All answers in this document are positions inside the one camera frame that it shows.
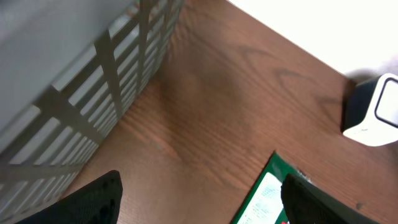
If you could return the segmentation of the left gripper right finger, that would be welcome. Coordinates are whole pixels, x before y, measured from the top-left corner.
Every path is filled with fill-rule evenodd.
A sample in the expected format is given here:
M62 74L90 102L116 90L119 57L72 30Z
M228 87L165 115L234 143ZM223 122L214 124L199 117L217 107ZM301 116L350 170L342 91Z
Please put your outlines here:
M281 199L291 224L377 224L296 174L285 177Z

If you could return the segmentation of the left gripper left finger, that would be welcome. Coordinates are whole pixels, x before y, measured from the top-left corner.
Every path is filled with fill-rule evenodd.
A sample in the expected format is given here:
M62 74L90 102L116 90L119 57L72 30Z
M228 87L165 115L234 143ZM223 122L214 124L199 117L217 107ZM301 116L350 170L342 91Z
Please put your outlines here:
M111 170L17 224L117 224L123 185Z

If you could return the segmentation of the green white pouch packet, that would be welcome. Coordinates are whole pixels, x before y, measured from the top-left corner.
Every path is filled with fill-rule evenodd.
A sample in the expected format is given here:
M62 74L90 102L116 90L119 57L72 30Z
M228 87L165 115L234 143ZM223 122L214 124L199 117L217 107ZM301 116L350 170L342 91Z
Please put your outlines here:
M289 221L281 199L281 187L287 174L307 178L273 152L231 223L282 224Z

